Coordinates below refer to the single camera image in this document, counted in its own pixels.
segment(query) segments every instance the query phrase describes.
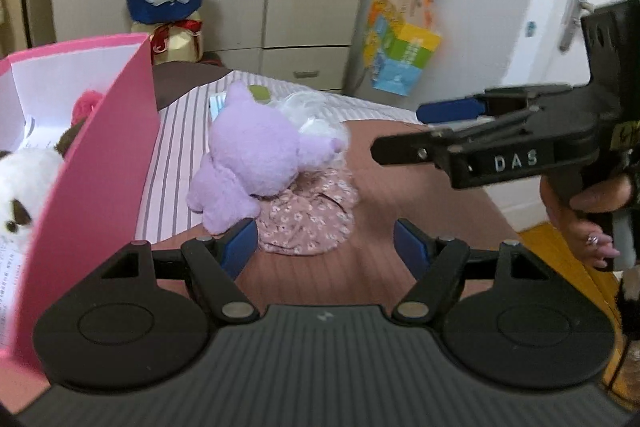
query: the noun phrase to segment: pink floral cloth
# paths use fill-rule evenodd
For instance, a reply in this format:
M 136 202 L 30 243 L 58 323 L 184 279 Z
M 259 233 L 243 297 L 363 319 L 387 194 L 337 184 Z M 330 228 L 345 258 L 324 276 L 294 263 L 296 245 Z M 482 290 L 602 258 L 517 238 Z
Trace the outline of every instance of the pink floral cloth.
M 281 194 L 264 198 L 259 246 L 286 255 L 317 255 L 343 243 L 353 230 L 358 192 L 347 169 L 305 172 Z

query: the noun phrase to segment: stuffed animal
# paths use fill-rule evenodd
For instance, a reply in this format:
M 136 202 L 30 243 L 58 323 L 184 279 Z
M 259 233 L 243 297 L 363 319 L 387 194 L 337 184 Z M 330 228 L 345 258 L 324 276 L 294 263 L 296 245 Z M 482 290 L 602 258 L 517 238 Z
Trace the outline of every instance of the stuffed animal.
M 300 172 L 329 165 L 344 148 L 339 139 L 300 134 L 279 110 L 257 103 L 234 82 L 210 124 L 209 152 L 191 181 L 187 206 L 203 213 L 207 232 L 223 233 L 258 217 L 256 196 L 276 196 Z
M 89 98 L 95 103 L 99 101 L 94 94 Z M 26 251 L 34 223 L 40 217 L 64 158 L 95 103 L 83 101 L 76 105 L 74 119 L 77 121 L 53 149 L 0 151 L 0 241 L 14 243 L 18 251 Z

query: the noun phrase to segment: red bow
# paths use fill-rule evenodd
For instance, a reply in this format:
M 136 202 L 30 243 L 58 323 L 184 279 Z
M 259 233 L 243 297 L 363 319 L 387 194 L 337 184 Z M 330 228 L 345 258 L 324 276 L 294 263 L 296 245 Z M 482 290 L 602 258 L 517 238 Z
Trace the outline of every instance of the red bow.
M 202 29 L 202 22 L 188 19 L 184 21 L 163 24 L 155 29 L 155 31 L 151 35 L 151 60 L 153 61 L 153 58 L 156 55 L 164 53 L 165 51 L 167 51 L 167 49 L 169 49 L 169 29 L 171 28 L 171 26 L 182 28 L 193 37 L 193 45 L 196 51 L 196 60 L 200 58 L 200 41 L 198 40 L 198 37 L 200 36 L 200 30 Z

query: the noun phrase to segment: drawer handle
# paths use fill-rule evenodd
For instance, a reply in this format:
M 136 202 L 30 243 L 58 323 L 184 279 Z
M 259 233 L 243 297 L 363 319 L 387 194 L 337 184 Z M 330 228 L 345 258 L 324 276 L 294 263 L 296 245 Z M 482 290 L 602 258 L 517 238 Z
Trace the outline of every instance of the drawer handle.
M 315 78 L 320 75 L 320 70 L 313 71 L 294 71 L 293 76 L 296 78 Z

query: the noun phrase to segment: human hand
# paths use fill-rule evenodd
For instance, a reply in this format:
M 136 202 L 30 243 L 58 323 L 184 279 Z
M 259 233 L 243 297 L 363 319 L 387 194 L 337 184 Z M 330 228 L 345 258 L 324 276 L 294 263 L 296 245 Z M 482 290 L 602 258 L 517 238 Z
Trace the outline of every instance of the human hand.
M 570 206 L 565 206 L 548 179 L 543 176 L 540 181 L 540 197 L 551 224 L 562 234 L 576 259 L 594 268 L 606 268 L 606 259 L 617 257 L 620 252 L 614 248 L 612 237 L 595 223 L 578 217 L 576 211 L 587 214 L 613 212 L 627 204 L 632 192 L 631 180 L 621 174 L 587 188 L 571 199 Z

